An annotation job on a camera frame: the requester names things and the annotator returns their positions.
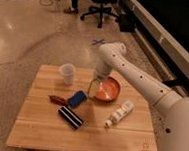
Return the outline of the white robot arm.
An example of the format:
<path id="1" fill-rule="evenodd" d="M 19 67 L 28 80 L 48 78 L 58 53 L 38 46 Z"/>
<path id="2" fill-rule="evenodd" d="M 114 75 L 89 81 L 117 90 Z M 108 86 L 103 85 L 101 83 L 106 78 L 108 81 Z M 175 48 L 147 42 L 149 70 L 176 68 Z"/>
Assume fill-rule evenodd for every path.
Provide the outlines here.
<path id="1" fill-rule="evenodd" d="M 94 77 L 103 81 L 112 70 L 119 72 L 165 118 L 160 151 L 189 151 L 189 96 L 182 97 L 134 66 L 124 57 L 126 51 L 122 42 L 100 45 Z"/>

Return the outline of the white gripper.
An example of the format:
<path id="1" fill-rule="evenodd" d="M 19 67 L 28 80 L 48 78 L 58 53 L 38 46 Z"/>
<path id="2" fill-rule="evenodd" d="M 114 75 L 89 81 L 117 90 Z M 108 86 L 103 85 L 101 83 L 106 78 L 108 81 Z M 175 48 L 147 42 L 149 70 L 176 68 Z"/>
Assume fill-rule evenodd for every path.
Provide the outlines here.
<path id="1" fill-rule="evenodd" d="M 109 69 L 101 69 L 100 67 L 96 68 L 93 72 L 93 77 L 100 81 L 99 90 L 104 90 L 105 79 L 110 75 Z M 97 81 L 92 80 L 90 83 L 88 98 L 92 99 L 95 97 L 95 92 L 97 91 Z"/>

